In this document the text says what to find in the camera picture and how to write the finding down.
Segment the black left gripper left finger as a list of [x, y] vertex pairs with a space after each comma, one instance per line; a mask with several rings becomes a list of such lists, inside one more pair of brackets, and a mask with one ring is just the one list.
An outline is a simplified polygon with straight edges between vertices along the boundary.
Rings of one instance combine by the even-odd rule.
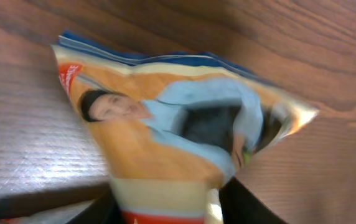
[[109, 190], [67, 224], [125, 224], [125, 220], [112, 191]]

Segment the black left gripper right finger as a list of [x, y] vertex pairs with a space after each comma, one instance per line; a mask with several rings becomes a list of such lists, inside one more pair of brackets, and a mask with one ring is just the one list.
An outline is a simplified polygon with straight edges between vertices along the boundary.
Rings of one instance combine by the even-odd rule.
[[233, 178], [219, 190], [224, 224], [287, 224]]

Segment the yellow red snack bag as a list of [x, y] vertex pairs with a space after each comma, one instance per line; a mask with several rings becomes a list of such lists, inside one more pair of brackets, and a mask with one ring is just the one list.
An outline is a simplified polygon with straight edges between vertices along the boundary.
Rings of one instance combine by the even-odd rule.
[[224, 223], [219, 190], [318, 114], [211, 53], [121, 53], [71, 32], [52, 49], [125, 223]]

